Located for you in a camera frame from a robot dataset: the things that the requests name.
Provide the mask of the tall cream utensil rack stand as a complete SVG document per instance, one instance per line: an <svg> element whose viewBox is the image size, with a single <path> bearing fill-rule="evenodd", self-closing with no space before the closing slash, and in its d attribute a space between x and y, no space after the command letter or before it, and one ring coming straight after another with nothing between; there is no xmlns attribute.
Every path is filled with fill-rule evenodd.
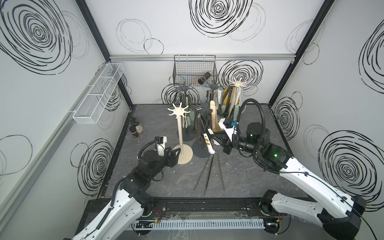
<svg viewBox="0 0 384 240"><path fill-rule="evenodd" d="M180 149L180 155L178 157L178 164L185 165L189 163L193 158L193 150L189 145L185 145L183 141L183 119L186 118L186 114L190 111L186 111L188 106L182 107L182 103L177 107L173 104L173 109L168 108L172 113L169 116L176 116L178 124L178 136L179 136L179 145L174 147L173 150Z"/></svg>

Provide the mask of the wooden bamboo tongs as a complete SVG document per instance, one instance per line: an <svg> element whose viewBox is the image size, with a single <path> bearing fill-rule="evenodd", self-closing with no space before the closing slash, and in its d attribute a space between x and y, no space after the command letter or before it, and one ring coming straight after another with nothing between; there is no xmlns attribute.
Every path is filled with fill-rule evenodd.
<svg viewBox="0 0 384 240"><path fill-rule="evenodd" d="M212 110L211 112L212 131L214 133L223 131L223 129L219 126L219 120L218 120L215 101L210 101L210 109Z"/></svg>

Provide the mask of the small steel tongs white tip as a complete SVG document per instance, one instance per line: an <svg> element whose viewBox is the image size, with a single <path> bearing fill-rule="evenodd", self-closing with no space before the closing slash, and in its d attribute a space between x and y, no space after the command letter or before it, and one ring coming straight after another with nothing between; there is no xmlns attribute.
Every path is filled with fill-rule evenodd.
<svg viewBox="0 0 384 240"><path fill-rule="evenodd" d="M209 128L209 125L207 124L207 122L206 122L206 120L205 120L203 115L200 115L200 119L201 119L202 126L203 126L203 137L204 137L205 143L207 145L208 152L209 152L210 155L214 155L216 152L213 149L212 143L210 141L210 132L209 132L210 128Z"/></svg>

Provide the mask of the black nylon tongs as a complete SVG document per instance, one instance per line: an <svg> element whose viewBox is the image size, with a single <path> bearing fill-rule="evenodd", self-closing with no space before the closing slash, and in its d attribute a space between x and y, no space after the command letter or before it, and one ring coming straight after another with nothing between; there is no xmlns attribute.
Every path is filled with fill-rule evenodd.
<svg viewBox="0 0 384 240"><path fill-rule="evenodd" d="M195 144L201 144L204 138L201 134L201 127L200 127L201 112L202 112L202 108L197 107L195 110L195 119L194 119L194 127L193 127L193 133L196 133Z"/></svg>

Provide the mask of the dark grey rack stand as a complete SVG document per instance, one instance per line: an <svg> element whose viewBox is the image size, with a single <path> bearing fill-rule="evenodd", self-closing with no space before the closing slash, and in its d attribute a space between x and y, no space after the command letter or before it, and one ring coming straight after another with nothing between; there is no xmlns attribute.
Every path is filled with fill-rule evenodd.
<svg viewBox="0 0 384 240"><path fill-rule="evenodd" d="M193 109L193 101L191 95L191 88L186 85L180 85L178 90L181 92L182 107L187 107L186 111L190 113L186 114L186 118L183 119L183 141L189 142L195 138L195 133L193 133L193 124L195 118L195 111Z"/></svg>
<svg viewBox="0 0 384 240"><path fill-rule="evenodd" d="M207 102L214 100L215 93L217 93L218 89L219 89L219 86L217 84L209 85L209 89L207 90Z"/></svg>
<svg viewBox="0 0 384 240"><path fill-rule="evenodd" d="M211 112L212 110L210 109L210 103L209 102L205 102L205 103L202 103L199 107L202 108L202 112L201 112L201 115L204 116L207 124L209 123L210 121L210 118L211 118ZM203 136L203 126L202 126L202 122L201 122L201 134ZM193 146L192 146L192 149L193 149L193 153L196 157L198 158L207 158L210 154L208 152L208 148L207 148L207 145L205 143L205 140L203 138L203 141L201 144L195 144L193 143Z"/></svg>

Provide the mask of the black slotted spatula tongs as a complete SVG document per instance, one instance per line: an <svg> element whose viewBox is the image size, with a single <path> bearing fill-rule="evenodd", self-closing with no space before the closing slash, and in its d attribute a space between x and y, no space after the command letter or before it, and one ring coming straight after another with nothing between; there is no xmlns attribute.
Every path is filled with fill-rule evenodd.
<svg viewBox="0 0 384 240"><path fill-rule="evenodd" d="M229 87L224 89L224 92L223 92L223 95L222 95L222 104L221 104L221 108L222 108L222 115L221 115L221 117L222 118L226 117L225 116L225 109L226 109L226 104L227 104L227 99L228 99Z"/></svg>

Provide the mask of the dark grey rack stand front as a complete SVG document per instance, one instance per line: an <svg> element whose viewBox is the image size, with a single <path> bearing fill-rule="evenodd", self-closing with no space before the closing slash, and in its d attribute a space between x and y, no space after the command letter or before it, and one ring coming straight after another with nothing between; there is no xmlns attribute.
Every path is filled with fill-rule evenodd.
<svg viewBox="0 0 384 240"><path fill-rule="evenodd" d="M191 88L186 85L180 85L178 90L181 92L182 107L187 107L186 111L190 113L186 114L186 118L183 119L183 141L189 142L195 138L195 133L193 133L193 124L195 118L195 111L193 109L193 101L191 95Z"/></svg>

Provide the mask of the slim black tongs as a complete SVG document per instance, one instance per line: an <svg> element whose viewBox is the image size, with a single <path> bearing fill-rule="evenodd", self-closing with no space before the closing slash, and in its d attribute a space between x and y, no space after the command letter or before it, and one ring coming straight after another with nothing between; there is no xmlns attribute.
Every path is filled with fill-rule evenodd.
<svg viewBox="0 0 384 240"><path fill-rule="evenodd" d="M223 171L222 171L222 164L221 164L221 160L220 160L220 155L218 153L215 153L214 155L211 155L210 157L208 157L206 159L205 164L204 164L204 166L203 166L203 168L202 168L202 170L200 172L200 175L198 177L198 180L196 181L195 186L193 188L194 192L196 191L199 183L201 182L203 174L207 173L207 179L205 181L205 188L204 188L204 194L203 194L204 196L206 195L208 187L209 187L209 184L210 184L210 181L211 181L211 178L214 175L213 174L213 169L214 169L214 161L215 160L217 162L218 177L220 178L222 189L223 189L223 191L226 189L225 188L225 183L224 183L224 177L223 177Z"/></svg>

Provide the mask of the clear handled steel tongs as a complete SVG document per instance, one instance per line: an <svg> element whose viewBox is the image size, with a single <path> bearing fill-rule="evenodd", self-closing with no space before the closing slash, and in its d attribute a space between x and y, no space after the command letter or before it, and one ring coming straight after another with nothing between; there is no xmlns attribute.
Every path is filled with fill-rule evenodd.
<svg viewBox="0 0 384 240"><path fill-rule="evenodd" d="M222 90L221 89L214 90L214 101L215 101L217 110L220 109L221 99L222 99Z"/></svg>

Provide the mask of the white handled slotted steel tongs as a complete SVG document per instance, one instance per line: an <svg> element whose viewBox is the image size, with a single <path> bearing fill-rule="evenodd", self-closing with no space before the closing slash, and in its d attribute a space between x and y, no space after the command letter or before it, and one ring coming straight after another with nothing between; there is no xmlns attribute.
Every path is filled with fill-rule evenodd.
<svg viewBox="0 0 384 240"><path fill-rule="evenodd" d="M243 94L243 87L236 87L235 106L240 104L242 94Z"/></svg>

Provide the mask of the steel wire tongs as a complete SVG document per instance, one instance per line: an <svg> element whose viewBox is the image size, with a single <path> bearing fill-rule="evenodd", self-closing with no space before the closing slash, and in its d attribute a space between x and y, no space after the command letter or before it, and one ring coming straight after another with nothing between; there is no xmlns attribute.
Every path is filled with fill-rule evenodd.
<svg viewBox="0 0 384 240"><path fill-rule="evenodd" d="M179 90L173 90L171 92L171 103L175 104L176 106L179 106L182 102L181 100L181 92Z"/></svg>

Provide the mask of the dark grey rack stand back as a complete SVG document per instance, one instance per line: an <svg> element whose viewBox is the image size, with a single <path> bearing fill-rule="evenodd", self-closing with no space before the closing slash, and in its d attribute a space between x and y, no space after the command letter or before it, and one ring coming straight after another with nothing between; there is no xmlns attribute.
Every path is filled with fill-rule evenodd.
<svg viewBox="0 0 384 240"><path fill-rule="evenodd" d="M207 90L207 102L214 100L215 93L217 93L218 89L219 89L219 86L217 84L209 85L209 89Z"/></svg>

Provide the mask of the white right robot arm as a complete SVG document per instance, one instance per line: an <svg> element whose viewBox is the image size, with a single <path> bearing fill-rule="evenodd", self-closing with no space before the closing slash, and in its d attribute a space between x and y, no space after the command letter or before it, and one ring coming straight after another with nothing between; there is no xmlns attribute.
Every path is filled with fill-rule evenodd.
<svg viewBox="0 0 384 240"><path fill-rule="evenodd" d="M220 123L219 128L219 132L213 132L210 128L204 130L211 154L215 152L211 139L216 140L227 154L233 149L234 140L238 140L237 149L250 153L264 171L289 180L313 198L312 201L306 201L268 190L259 203L264 215L289 214L322 227L336 240L355 239L366 209L366 200L336 189L308 170L284 148L271 143L270 131L262 123L249 124L244 138L239 136L236 125L232 123Z"/></svg>

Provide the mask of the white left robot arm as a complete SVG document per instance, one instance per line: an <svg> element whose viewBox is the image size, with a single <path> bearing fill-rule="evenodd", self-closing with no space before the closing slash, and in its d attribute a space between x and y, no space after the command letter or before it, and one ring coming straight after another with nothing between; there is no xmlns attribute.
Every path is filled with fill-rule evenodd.
<svg viewBox="0 0 384 240"><path fill-rule="evenodd" d="M151 181L165 167L178 163L181 149L165 148L164 154L148 150L138 165L114 187L113 195L101 212L73 240L115 240L138 218L153 209L153 197L146 193Z"/></svg>

